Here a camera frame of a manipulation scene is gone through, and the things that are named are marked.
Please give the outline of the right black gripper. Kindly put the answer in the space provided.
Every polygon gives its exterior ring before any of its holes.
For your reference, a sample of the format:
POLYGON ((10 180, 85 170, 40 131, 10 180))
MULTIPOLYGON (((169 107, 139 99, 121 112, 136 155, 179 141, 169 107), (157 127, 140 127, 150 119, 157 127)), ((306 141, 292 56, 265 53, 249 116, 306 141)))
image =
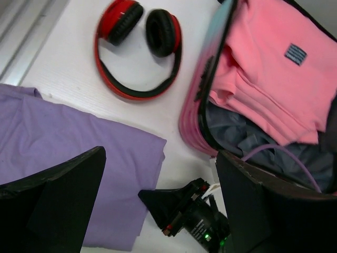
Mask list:
POLYGON ((141 190, 138 197, 164 235, 174 237, 184 229, 204 249, 224 249, 230 228, 214 198, 220 189, 219 183, 198 178, 179 189, 141 190))

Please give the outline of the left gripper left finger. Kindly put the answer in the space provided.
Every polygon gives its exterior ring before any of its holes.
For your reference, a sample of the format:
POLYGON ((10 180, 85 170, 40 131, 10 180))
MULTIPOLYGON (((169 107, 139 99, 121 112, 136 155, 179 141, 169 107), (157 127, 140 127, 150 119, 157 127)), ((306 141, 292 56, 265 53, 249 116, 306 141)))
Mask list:
POLYGON ((80 252, 106 163, 94 147, 1 185, 1 252, 80 252))

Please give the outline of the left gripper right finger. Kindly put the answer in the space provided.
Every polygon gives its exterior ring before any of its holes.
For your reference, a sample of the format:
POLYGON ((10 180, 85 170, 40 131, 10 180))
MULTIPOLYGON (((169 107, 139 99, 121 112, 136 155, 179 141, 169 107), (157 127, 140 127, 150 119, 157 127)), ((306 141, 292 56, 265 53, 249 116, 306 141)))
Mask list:
POLYGON ((296 186, 221 151, 226 252, 336 252, 336 196, 296 186))

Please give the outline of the purple shirt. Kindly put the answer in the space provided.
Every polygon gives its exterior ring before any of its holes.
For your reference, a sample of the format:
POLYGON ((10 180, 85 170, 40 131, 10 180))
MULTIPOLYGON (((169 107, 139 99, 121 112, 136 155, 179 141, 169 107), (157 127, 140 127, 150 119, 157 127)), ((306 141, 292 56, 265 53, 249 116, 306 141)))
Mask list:
POLYGON ((132 250, 147 214, 138 193, 155 188, 165 145, 143 130, 45 101, 34 87, 1 85, 1 183, 105 148, 86 247, 132 250))

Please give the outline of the pink hard-shell suitcase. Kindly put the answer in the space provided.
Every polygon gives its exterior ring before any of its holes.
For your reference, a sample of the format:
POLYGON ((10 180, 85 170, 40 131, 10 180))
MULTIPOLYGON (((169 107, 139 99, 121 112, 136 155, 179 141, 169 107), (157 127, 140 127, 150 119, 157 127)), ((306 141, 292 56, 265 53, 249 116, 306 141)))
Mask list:
POLYGON ((223 1, 179 119, 189 146, 336 191, 336 38, 296 1, 223 1))

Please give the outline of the pink sweatshirt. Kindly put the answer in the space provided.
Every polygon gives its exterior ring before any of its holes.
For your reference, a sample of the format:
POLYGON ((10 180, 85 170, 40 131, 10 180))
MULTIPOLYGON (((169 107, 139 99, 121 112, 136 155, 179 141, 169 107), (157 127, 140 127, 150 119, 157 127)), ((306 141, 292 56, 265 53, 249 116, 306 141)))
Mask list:
POLYGON ((280 145, 317 144, 336 93, 336 42, 285 1, 239 1, 210 100, 280 145))

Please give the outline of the red black headphones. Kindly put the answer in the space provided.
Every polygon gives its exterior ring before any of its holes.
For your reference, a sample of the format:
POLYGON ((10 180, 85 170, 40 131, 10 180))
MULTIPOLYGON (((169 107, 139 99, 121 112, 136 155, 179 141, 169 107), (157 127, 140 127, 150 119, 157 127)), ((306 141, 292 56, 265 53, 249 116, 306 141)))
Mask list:
POLYGON ((116 95, 146 101, 175 81, 183 36, 177 17, 161 8, 148 12, 138 1, 113 1, 98 22, 94 58, 105 85, 116 95))

